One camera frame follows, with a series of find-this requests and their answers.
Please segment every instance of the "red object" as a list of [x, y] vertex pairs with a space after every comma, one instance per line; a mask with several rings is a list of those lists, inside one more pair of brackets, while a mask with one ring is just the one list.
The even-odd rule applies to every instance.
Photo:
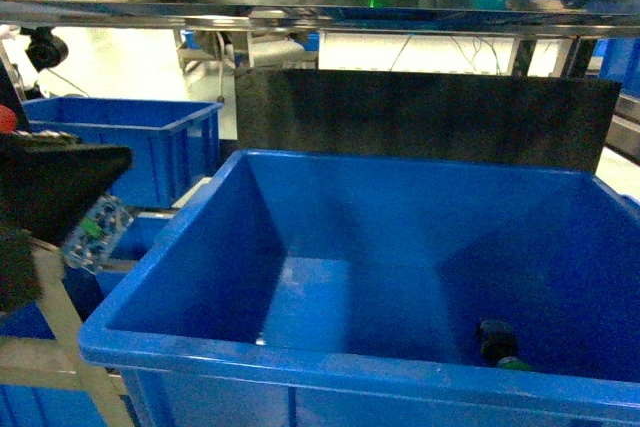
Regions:
[[9, 107], [0, 105], [0, 133], [8, 134], [18, 127], [18, 117]]

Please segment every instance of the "white floor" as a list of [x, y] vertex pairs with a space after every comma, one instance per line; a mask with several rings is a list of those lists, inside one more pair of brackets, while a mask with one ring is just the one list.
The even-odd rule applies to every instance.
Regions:
[[[171, 31], [64, 27], [54, 33], [67, 42], [70, 52], [55, 71], [91, 96], [214, 101], [220, 95], [215, 64], [205, 63], [182, 74]], [[41, 81], [59, 95], [76, 93], [47, 72], [42, 73]], [[225, 73], [223, 94], [220, 138], [236, 139], [231, 71]], [[640, 199], [640, 168], [614, 152], [604, 150], [597, 175], [619, 193]]]

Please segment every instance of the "metal frame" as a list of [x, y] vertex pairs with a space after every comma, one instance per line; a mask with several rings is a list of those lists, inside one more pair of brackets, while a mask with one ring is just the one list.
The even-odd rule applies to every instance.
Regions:
[[59, 249], [38, 240], [32, 242], [43, 291], [37, 305], [56, 340], [0, 337], [0, 383], [86, 391], [108, 427], [134, 427], [120, 397], [126, 394], [120, 376], [80, 358], [82, 320], [62, 284], [64, 266]]
[[0, 23], [228, 32], [356, 30], [536, 37], [639, 37], [640, 15], [110, 2], [0, 2]]

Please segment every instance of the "black object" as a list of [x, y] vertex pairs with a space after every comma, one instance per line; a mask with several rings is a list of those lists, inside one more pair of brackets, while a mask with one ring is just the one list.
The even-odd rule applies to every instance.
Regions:
[[24, 307], [41, 292], [29, 234], [0, 221], [0, 312]]
[[518, 341], [513, 327], [504, 320], [483, 319], [477, 330], [480, 355], [491, 366], [502, 359], [518, 357]]
[[60, 245], [131, 165], [127, 147], [63, 145], [22, 149], [0, 136], [0, 211], [6, 222]]
[[567, 60], [562, 68], [562, 77], [584, 77], [589, 68], [589, 62], [596, 50], [597, 40], [577, 37], [571, 42]]
[[40, 72], [60, 65], [69, 56], [69, 47], [51, 32], [51, 27], [37, 27], [36, 29], [22, 28], [22, 35], [29, 35], [31, 42], [27, 47], [27, 57]]
[[516, 42], [516, 56], [513, 60], [511, 75], [514, 77], [526, 77], [529, 75], [529, 67], [531, 67], [533, 53], [536, 50], [538, 41], [534, 39], [522, 39]]
[[238, 143], [595, 172], [619, 92], [584, 79], [236, 71]]
[[[35, 300], [40, 286], [31, 260], [28, 230], [54, 245], [131, 165], [128, 147], [60, 145], [0, 135], [0, 310]], [[93, 276], [67, 269], [71, 301], [84, 320], [103, 300]]]

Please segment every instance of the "wire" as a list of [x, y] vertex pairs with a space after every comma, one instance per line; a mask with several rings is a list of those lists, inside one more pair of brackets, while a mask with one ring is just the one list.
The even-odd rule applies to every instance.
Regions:
[[400, 52], [398, 52], [398, 55], [396, 56], [396, 60], [394, 60], [393, 64], [391, 64], [391, 68], [389, 69], [389, 72], [393, 72], [393, 68], [396, 66], [396, 63], [398, 62], [398, 59], [402, 55], [402, 52], [404, 52], [404, 49], [407, 48], [407, 45], [409, 45], [409, 42], [411, 42], [412, 39], [413, 39], [413, 34], [409, 34], [409, 37], [407, 37], [407, 40], [404, 41], [404, 45], [400, 49]]
[[482, 42], [487, 44], [489, 46], [489, 48], [491, 49], [491, 52], [493, 52], [493, 57], [496, 59], [496, 73], [498, 75], [502, 75], [502, 71], [500, 70], [500, 61], [498, 60], [498, 53], [496, 52], [496, 48], [493, 46], [493, 41], [491, 43], [489, 43], [487, 40], [483, 39], [482, 37], [478, 37], [478, 38]]
[[464, 60], [466, 60], [469, 63], [469, 65], [471, 66], [474, 72], [477, 72], [478, 69], [476, 69], [476, 66], [473, 64], [473, 62], [469, 60], [469, 57], [467, 57], [467, 54], [464, 53], [464, 50], [462, 50], [462, 46], [458, 43], [458, 41], [453, 36], [450, 36], [450, 37], [451, 37], [451, 40], [453, 40], [453, 42], [458, 46], [458, 50], [464, 57]]
[[80, 87], [78, 87], [76, 84], [74, 84], [73, 82], [71, 82], [69, 79], [67, 79], [66, 77], [63, 77], [62, 75], [60, 75], [57, 72], [54, 72], [51, 69], [47, 69], [47, 72], [55, 75], [56, 77], [58, 77], [60, 80], [62, 80], [63, 82], [66, 82], [67, 84], [69, 84], [71, 87], [73, 87], [74, 89], [76, 89], [78, 92], [80, 92], [81, 94], [83, 94], [85, 97], [91, 97], [89, 94], [87, 94], [86, 91], [82, 90]]

